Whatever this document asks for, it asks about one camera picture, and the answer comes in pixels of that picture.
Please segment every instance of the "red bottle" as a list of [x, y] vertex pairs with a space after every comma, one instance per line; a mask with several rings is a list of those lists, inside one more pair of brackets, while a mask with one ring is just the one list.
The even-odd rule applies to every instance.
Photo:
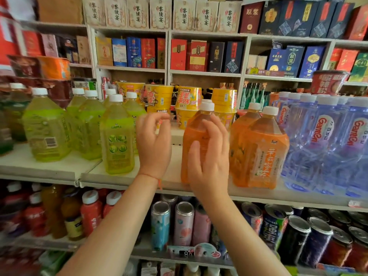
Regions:
[[30, 195], [30, 206], [24, 211], [24, 216], [34, 237], [48, 235], [45, 209], [41, 202], [40, 192]]
[[108, 194], [106, 197], [106, 205], [103, 209], [103, 217], [105, 218], [106, 215], [113, 209], [114, 205], [118, 202], [118, 200], [122, 197], [122, 194], [119, 191], [113, 191]]
[[85, 192], [82, 201], [80, 213], [82, 214], [84, 234], [88, 237], [102, 220], [102, 202], [98, 200], [96, 190]]
[[28, 200], [27, 194], [22, 191], [22, 185], [19, 181], [10, 182], [7, 188], [9, 194], [5, 197], [4, 204], [14, 204]]
[[95, 188], [98, 193], [98, 200], [102, 202], [103, 205], [106, 204], [106, 197], [109, 193], [109, 190], [106, 188]]

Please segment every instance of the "bottle label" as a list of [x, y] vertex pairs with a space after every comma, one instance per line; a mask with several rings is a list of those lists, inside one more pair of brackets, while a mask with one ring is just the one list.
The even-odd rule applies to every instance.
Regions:
[[288, 106], [282, 106], [280, 110], [280, 116], [278, 117], [279, 125], [284, 124], [284, 122], [288, 121], [289, 112], [290, 112], [290, 108]]
[[318, 116], [317, 124], [313, 130], [312, 142], [321, 144], [328, 142], [334, 131], [334, 124], [334, 119], [331, 116]]
[[65, 227], [69, 237], [76, 238], [81, 236], [83, 234], [82, 217], [66, 218]]
[[368, 136], [368, 120], [366, 118], [357, 118], [352, 124], [349, 133], [347, 145], [363, 148]]

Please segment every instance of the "yellow-green beverage bottle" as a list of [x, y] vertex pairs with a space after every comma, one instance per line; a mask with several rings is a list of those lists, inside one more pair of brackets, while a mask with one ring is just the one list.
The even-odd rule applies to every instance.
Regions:
[[77, 126], [76, 126], [76, 117], [78, 115], [79, 107], [86, 101], [86, 97], [84, 96], [83, 88], [73, 88], [73, 99], [70, 104], [67, 106], [67, 121], [70, 130], [70, 139], [71, 139], [71, 148], [73, 150], [80, 151], [79, 140], [77, 138]]
[[54, 162], [70, 152], [66, 112], [48, 98], [46, 88], [32, 88], [33, 99], [22, 120], [31, 152], [40, 162]]
[[110, 95], [116, 94], [116, 89], [114, 88], [109, 88], [106, 89], [106, 99], [103, 101], [103, 105], [108, 108], [109, 106], [111, 106], [111, 102], [110, 102]]
[[109, 174], [127, 173], [134, 168], [134, 123], [122, 105], [122, 95], [110, 95], [111, 106], [101, 118], [102, 161]]
[[100, 119], [105, 107], [97, 98], [96, 90], [85, 90], [85, 102], [76, 117], [80, 153], [87, 160], [101, 158]]
[[137, 103], [137, 93], [135, 92], [126, 92], [126, 103], [124, 104], [127, 112], [133, 117], [134, 120], [134, 140], [133, 140], [133, 148], [134, 153], [138, 154], [138, 150], [136, 147], [136, 119], [143, 115], [147, 114], [147, 112], [144, 110], [144, 108]]

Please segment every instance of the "pink can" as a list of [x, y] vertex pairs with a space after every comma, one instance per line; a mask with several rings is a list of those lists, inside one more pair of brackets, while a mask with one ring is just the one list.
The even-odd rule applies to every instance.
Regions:
[[194, 207], [182, 201], [175, 207], [174, 246], [190, 246], [192, 241]]
[[197, 204], [194, 215], [192, 246], [199, 243], [208, 243], [211, 234], [211, 220], [202, 204]]

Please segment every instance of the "hand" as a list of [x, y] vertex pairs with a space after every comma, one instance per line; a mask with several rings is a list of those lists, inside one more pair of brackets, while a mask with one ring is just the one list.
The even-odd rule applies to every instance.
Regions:
[[188, 180], [193, 193], [201, 203], [218, 200], [228, 194], [229, 140], [228, 131], [220, 119], [211, 115], [203, 120], [208, 134], [205, 162], [200, 164], [200, 143], [194, 141], [188, 154]]
[[[140, 116], [136, 122], [136, 141], [140, 160], [138, 174], [161, 179], [171, 159], [170, 115], [150, 113]], [[162, 120], [159, 135], [156, 135], [157, 123]]]

